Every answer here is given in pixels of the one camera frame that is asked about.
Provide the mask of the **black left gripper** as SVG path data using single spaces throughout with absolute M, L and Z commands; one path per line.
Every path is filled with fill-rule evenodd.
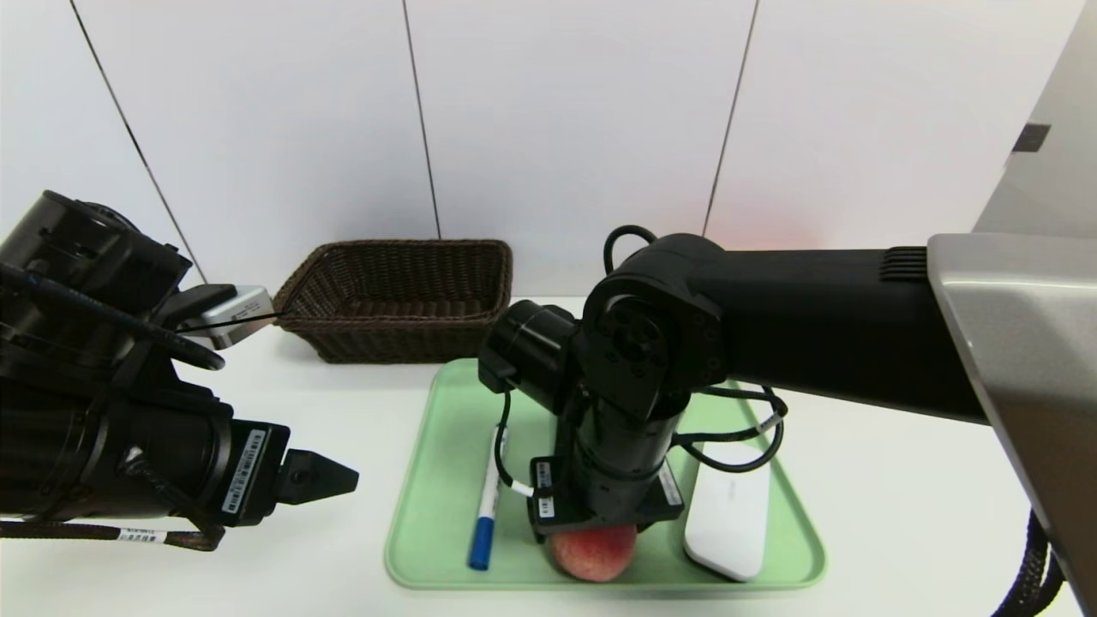
M 123 471 L 134 446 L 156 476 L 226 527 L 255 526 L 278 503 L 295 506 L 357 491 L 357 470 L 316 452 L 287 450 L 290 434 L 285 425 L 236 419 L 222 401 L 127 402 L 114 415 L 114 515 L 183 515 L 148 480 Z

